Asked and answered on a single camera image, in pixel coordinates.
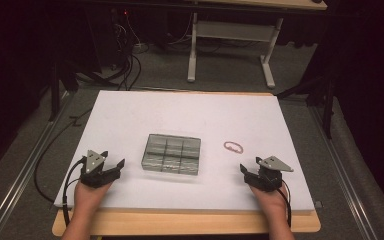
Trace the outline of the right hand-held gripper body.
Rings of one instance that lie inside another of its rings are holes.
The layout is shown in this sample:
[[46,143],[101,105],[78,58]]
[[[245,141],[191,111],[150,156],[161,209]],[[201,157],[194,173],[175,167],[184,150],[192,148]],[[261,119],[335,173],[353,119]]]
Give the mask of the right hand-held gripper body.
[[282,171],[294,171],[293,168],[275,156],[262,160],[263,164],[262,166],[259,165],[257,177],[244,176],[244,182],[264,192],[272,192],[282,186]]

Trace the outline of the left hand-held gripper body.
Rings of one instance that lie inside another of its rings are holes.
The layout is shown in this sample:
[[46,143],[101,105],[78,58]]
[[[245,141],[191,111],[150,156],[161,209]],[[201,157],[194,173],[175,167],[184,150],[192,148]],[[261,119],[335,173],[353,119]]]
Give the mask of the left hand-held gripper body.
[[85,163],[81,169],[80,181],[93,188],[99,188],[120,178],[120,174],[106,174],[104,163],[106,158],[93,150],[88,150]]

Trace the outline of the clear plastic compartment box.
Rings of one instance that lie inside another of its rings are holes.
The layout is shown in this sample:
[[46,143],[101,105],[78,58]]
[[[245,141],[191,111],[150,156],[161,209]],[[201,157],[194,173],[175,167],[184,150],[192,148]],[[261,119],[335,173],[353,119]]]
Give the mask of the clear plastic compartment box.
[[146,171],[197,176],[200,150],[199,138],[150,134],[141,165]]

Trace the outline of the person's left hand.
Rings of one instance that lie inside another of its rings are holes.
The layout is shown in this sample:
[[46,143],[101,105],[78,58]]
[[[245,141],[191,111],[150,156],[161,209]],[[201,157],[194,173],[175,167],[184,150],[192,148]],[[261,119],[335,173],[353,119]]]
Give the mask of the person's left hand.
[[105,194],[111,187],[111,183],[99,188],[89,187],[81,182],[78,182],[75,187],[75,214],[93,214],[99,207]]

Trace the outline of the person's right hand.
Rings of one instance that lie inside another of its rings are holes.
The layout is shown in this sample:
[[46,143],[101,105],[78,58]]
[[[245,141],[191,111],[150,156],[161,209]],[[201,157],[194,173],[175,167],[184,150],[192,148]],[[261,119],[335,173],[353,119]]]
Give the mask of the person's right hand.
[[272,192],[264,192],[253,186],[250,187],[252,193],[257,198],[257,201],[267,217],[272,216],[286,216],[286,201],[284,196],[286,195],[286,189],[282,186],[280,189]]

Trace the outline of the black metal stand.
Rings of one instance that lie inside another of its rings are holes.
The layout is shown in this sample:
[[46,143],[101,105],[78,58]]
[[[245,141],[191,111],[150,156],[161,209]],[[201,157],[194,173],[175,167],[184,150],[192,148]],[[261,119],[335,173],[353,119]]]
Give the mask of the black metal stand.
[[330,77],[318,76],[299,83],[276,94],[278,99],[285,99],[293,94],[307,92],[306,104],[308,106],[322,106],[322,130],[328,139],[332,138],[331,121],[335,83]]
[[69,60],[56,61],[51,70],[51,121],[54,121],[60,112],[60,84],[63,84],[64,88],[69,92],[78,90],[75,64]]

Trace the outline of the wooden table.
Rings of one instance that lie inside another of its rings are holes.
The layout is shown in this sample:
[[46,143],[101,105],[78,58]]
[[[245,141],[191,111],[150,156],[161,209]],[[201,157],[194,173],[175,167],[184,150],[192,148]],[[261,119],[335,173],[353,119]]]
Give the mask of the wooden table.
[[[219,93],[273,96],[268,93]],[[321,228],[315,207],[292,209],[295,232],[317,232]],[[101,205],[91,232],[105,236],[251,234],[264,233],[267,221],[259,206],[254,211],[116,209]]]

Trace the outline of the light wooden desk top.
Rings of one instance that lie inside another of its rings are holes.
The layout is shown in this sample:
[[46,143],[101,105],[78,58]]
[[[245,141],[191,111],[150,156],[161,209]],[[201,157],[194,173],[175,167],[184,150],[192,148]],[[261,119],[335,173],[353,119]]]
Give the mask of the light wooden desk top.
[[300,10],[326,10],[323,0],[192,0],[197,2],[236,4],[246,6],[277,7]]

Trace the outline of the metal floor rail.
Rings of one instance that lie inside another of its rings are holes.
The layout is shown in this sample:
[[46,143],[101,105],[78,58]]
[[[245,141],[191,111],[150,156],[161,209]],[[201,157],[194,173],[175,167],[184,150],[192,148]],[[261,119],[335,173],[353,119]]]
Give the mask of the metal floor rail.
[[28,185],[35,164],[49,142],[74,92],[57,93],[60,101],[52,112],[52,94],[46,93],[41,105],[20,127],[17,136],[0,161],[0,233]]
[[333,144],[333,141],[328,138],[322,126],[322,116],[316,107],[310,106],[309,112],[315,121],[317,129],[322,136],[323,142],[328,149],[334,172],[338,179],[338,184],[346,199],[348,208],[354,218],[354,221],[359,229],[363,240],[378,240],[377,234],[369,220],[365,207],[358,196],[350,177],[341,161],[341,158]]

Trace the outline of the white metal desk frame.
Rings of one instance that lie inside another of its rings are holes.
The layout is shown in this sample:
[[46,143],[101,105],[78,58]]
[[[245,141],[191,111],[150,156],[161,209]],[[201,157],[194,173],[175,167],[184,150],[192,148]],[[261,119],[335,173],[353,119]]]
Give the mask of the white metal desk frame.
[[267,48],[260,55],[264,79],[269,89],[274,89],[276,84],[270,68],[270,58],[274,51],[279,36],[283,19],[278,18],[274,25],[251,25],[240,23],[217,22],[199,20],[198,14],[192,14],[191,50],[189,56],[187,81],[196,80],[197,67],[197,38],[227,39],[239,41],[255,41],[267,44]]

